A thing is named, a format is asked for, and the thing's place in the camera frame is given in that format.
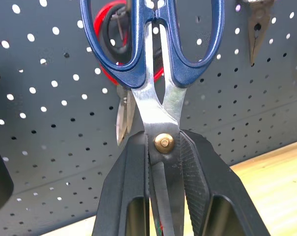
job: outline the metal blade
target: metal blade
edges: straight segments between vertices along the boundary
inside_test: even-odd
[[[120,101],[116,122],[116,136],[118,146],[121,144],[125,136],[126,130],[126,104],[124,103],[124,101]]]
[[[132,91],[127,94],[127,132],[130,133],[135,113],[136,101]]]

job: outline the gray pegboard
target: gray pegboard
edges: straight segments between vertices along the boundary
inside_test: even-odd
[[[95,73],[99,64],[78,27],[79,1],[48,0],[46,7],[40,2],[0,1],[0,119],[5,122],[0,153],[8,158],[15,186],[0,210],[0,236],[38,235],[96,214],[104,178],[121,152],[115,140],[118,96],[103,73]],[[106,2],[93,1],[93,12]],[[240,3],[236,12],[237,4],[226,1],[220,59],[188,89],[181,120],[182,128],[206,136],[228,164],[297,141],[297,0],[274,3],[276,22],[270,23],[254,67],[248,55],[249,9]],[[183,50],[199,60],[210,35],[210,1],[178,0],[177,6]],[[159,95],[163,86],[157,82]],[[142,129],[137,111],[132,133]]]

